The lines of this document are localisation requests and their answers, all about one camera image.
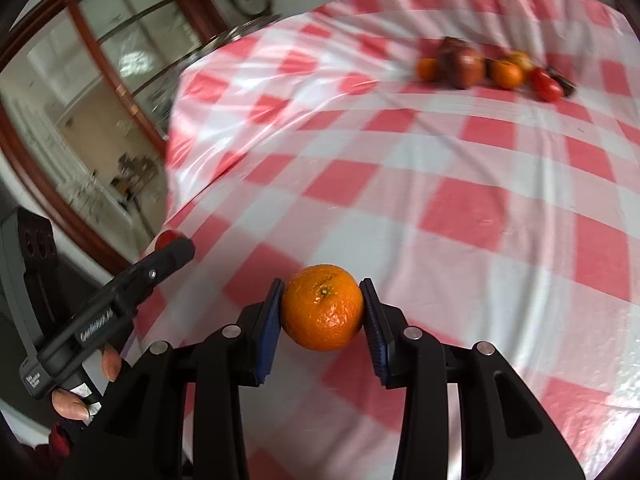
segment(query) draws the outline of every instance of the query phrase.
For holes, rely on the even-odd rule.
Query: checkered tablecloth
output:
[[[577,94],[417,82],[444,35],[529,52]],[[232,43],[181,79],[166,228],[196,261],[142,306],[140,347],[337,264],[441,341],[495,343],[594,478],[640,409],[639,98],[640,44],[594,0],[340,0]],[[252,478],[391,478],[403,402],[362,334],[333,353],[283,334],[242,391]]]

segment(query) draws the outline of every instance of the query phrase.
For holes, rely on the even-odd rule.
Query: red and white checkered tablecloth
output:
[[[444,35],[577,94],[417,82]],[[181,79],[166,228],[196,261],[142,306],[140,345],[199,342],[273,278],[337,264],[443,342],[494,342],[594,478],[640,409],[639,99],[640,43],[594,0],[340,0],[225,46]],[[391,478],[403,401],[362,335],[283,334],[242,391],[252,478]]]

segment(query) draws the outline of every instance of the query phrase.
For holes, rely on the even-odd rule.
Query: orange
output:
[[[500,88],[511,90],[524,83],[524,72],[509,61],[494,61],[491,63],[491,79]]]
[[[353,277],[334,265],[300,270],[287,284],[280,323],[296,343],[309,350],[347,346],[362,325],[364,302]]]
[[[419,59],[415,69],[418,77],[423,81],[433,81],[438,78],[438,61],[432,57]]]
[[[519,66],[520,69],[524,72],[525,79],[529,78],[532,70],[536,67],[529,57],[529,54],[527,54],[526,52],[521,52],[519,50],[514,50],[513,52],[511,52],[511,54],[509,54],[509,57],[507,57],[507,61]]]

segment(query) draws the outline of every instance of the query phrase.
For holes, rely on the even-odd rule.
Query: metal rivet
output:
[[[491,355],[495,352],[495,346],[488,341],[481,341],[476,345],[478,351],[483,355]]]
[[[149,351],[153,355],[164,354],[168,349],[169,343],[167,341],[155,341],[154,343],[151,343],[151,346],[149,347]]]
[[[407,339],[420,339],[422,337],[422,329],[417,326],[408,326],[405,328],[402,333],[404,337]]]
[[[227,325],[222,329],[222,335],[227,339],[238,337],[242,333],[242,329],[238,325]]]

